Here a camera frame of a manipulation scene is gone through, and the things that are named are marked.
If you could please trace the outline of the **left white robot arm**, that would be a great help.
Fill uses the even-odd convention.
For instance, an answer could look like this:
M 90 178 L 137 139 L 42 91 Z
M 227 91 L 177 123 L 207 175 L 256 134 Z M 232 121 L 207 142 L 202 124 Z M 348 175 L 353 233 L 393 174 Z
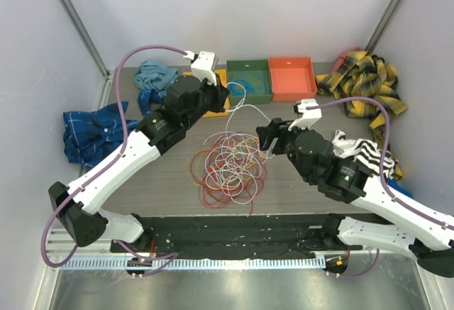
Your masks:
M 224 112 L 230 91 L 222 84 L 183 75 L 167 90 L 164 104 L 148 113 L 120 145 L 79 179 L 48 190 L 57 218 L 79 247 L 98 239 L 121 240 L 135 252 L 150 247 L 152 233 L 134 214 L 102 208 L 105 201 L 138 170 L 163 156 L 208 111 Z

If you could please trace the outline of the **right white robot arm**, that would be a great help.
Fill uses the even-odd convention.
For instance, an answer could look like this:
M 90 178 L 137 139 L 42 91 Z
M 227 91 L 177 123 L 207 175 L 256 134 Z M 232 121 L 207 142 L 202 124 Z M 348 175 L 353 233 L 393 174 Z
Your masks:
M 366 246 L 408 257 L 441 277 L 453 277 L 453 217 L 434 211 L 404 194 L 391 197 L 369 168 L 338 157 L 332 142 L 314 130 L 293 130 L 274 118 L 256 129 L 260 149 L 285 155 L 299 176 L 334 201 L 352 204 L 386 220 L 385 224 L 329 214 L 320 239 L 324 247 Z

